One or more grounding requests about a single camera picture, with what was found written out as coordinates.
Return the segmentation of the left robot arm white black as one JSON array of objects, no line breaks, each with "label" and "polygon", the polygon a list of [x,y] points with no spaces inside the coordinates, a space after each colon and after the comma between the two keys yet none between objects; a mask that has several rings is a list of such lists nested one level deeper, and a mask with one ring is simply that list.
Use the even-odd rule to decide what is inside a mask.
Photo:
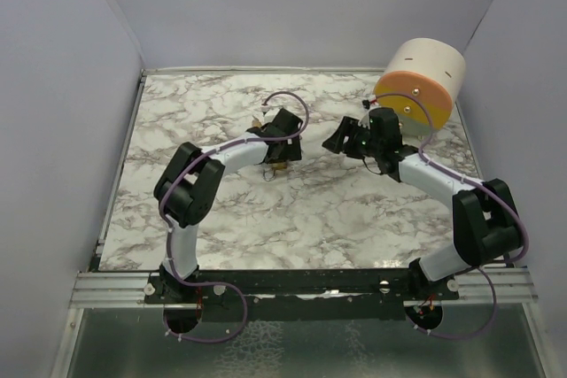
[{"label": "left robot arm white black", "polygon": [[300,160],[299,136],[307,123],[282,108],[270,122],[225,143],[208,148],[183,143],[177,149],[153,191],[167,224],[162,266],[170,274],[165,291],[174,301],[186,302],[195,294],[191,275],[198,270],[198,226],[211,211],[222,179],[248,166]]}]

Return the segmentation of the larger brass padlock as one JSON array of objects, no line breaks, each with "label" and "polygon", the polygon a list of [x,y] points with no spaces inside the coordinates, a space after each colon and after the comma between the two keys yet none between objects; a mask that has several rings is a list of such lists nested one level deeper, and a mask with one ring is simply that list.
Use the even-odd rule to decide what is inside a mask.
[{"label": "larger brass padlock", "polygon": [[288,168],[288,165],[288,162],[264,164],[262,166],[262,179],[264,181],[273,181],[279,172],[285,171]]}]

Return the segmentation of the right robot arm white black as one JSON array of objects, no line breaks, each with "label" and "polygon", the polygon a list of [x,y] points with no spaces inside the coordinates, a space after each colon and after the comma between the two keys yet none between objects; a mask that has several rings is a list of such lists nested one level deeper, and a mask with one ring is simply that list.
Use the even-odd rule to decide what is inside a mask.
[{"label": "right robot arm white black", "polygon": [[374,159],[382,175],[420,189],[451,212],[452,242],[410,264],[416,270],[407,278],[413,297],[426,299],[438,290],[440,280],[522,246],[508,185],[439,170],[415,146],[403,142],[393,109],[375,108],[362,121],[344,117],[322,146],[349,158]]}]

